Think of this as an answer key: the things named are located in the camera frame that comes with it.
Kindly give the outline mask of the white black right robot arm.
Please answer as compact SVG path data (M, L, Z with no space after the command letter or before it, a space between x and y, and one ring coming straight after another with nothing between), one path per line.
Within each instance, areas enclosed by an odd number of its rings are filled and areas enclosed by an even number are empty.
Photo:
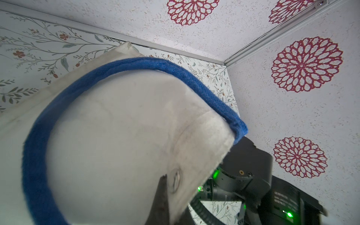
M219 225L204 201L241 202L239 225L319 225L326 211L320 202L275 177L272 165L300 178L324 173L327 159L317 144L301 137L279 140L269 154L244 137L235 144L213 175L198 188L190 208L207 225Z

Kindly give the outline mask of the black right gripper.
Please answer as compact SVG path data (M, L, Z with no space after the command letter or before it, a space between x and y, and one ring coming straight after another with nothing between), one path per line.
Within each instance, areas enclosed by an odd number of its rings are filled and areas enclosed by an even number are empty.
M243 137L199 187L196 197L201 201L242 201L247 210L257 214L271 189L272 164L271 154Z

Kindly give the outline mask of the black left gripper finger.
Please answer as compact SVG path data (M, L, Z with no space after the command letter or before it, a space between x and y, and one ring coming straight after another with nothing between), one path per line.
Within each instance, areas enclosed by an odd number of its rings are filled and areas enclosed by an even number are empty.
M145 225L169 225L170 213L167 193L167 175L161 176Z

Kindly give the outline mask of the white canvas bag blue handles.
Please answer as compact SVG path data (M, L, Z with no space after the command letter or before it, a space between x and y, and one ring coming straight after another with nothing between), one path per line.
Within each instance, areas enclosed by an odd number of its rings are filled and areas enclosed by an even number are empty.
M248 132L188 70L125 43L1 115L1 224L170 225Z

